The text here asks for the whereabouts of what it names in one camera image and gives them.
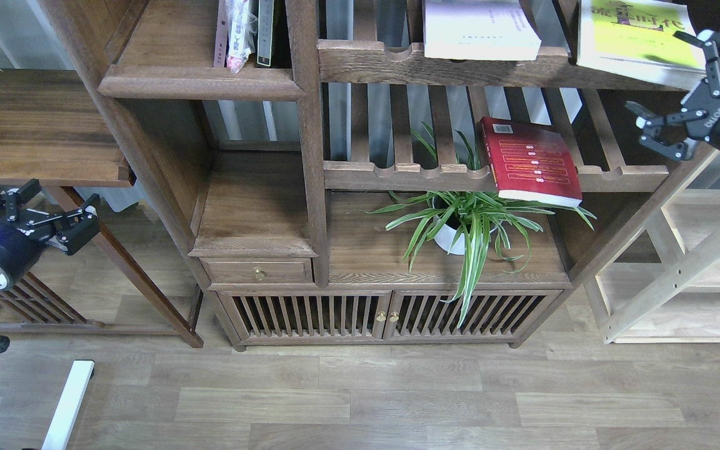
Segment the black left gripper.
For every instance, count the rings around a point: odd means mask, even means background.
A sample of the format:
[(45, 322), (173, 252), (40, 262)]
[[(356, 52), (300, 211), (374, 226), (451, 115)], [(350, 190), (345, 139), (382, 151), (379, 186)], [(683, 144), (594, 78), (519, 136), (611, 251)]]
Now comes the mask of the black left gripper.
[(26, 209), (19, 218), (20, 207), (41, 190), (37, 179), (20, 188), (0, 191), (0, 290), (8, 290), (37, 263), (45, 245), (72, 256), (100, 233), (96, 208), (100, 196), (89, 196), (82, 206), (62, 214), (46, 216), (45, 212)]

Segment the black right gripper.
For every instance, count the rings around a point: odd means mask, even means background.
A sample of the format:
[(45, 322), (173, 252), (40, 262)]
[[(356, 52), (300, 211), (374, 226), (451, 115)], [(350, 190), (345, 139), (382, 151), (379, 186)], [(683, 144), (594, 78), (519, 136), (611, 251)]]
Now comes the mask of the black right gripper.
[(702, 49), (705, 79), (683, 97), (677, 113), (657, 115), (634, 101), (625, 107), (637, 116), (640, 145), (674, 161), (689, 161), (700, 141), (720, 150), (720, 97), (712, 97), (720, 94), (720, 30), (704, 29), (697, 36), (675, 31), (674, 37)]

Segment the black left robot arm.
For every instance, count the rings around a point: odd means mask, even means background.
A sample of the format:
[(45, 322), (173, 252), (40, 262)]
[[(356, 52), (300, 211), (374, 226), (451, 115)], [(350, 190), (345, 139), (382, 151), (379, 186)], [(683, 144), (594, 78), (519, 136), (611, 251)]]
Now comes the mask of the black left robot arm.
[(24, 203), (42, 190), (37, 179), (0, 191), (0, 290), (13, 288), (48, 247), (72, 256), (100, 231), (99, 194), (61, 214), (27, 209)]

